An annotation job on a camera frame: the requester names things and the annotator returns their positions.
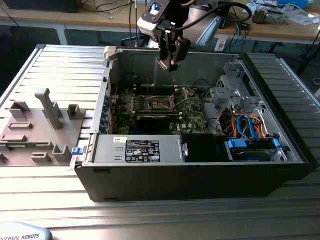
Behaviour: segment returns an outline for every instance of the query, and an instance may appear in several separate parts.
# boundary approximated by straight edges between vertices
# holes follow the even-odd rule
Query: motherboard
[[[113,121],[119,135],[208,133],[196,88],[125,89],[114,95]]]

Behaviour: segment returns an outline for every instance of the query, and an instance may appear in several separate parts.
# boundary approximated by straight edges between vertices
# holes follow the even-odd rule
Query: warning label
[[[160,163],[159,140],[127,140],[125,161],[127,163]]]

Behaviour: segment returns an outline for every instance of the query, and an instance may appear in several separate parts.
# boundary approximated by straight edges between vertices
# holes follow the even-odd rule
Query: metal extrusion rail
[[[273,54],[249,53],[288,118],[320,163],[320,103],[282,58]]]
[[[0,128],[14,100],[42,108],[30,96],[48,87],[61,108],[87,110],[78,144],[88,141],[103,47],[47,45],[36,49],[1,98]],[[320,171],[288,182],[261,199],[92,202],[69,167],[0,167],[0,222],[25,222],[54,239],[301,239],[320,237]]]

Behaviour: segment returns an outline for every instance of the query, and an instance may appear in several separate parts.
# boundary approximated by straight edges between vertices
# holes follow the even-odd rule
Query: blue clip
[[[228,146],[230,149],[246,149],[248,147],[245,140],[236,138],[230,139],[228,141]]]
[[[84,149],[82,147],[73,147],[71,151],[72,155],[83,155]]]
[[[273,144],[274,144],[274,146],[275,146],[276,149],[280,148],[280,142],[279,142],[278,139],[274,139],[274,140],[273,140]]]

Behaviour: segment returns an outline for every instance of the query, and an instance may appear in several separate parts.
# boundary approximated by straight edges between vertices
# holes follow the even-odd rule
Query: white sticker
[[[116,136],[113,138],[113,142],[117,144],[125,144],[127,142],[127,137],[124,136]]]

